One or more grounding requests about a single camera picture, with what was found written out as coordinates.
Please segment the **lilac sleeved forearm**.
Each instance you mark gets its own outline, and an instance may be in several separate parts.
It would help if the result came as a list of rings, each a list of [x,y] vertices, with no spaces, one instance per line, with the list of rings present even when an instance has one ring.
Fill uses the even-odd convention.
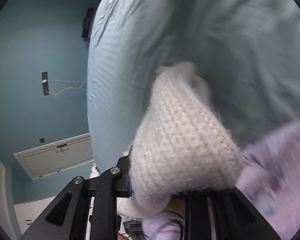
[[[237,188],[281,239],[300,228],[300,119],[243,150],[246,167]]]

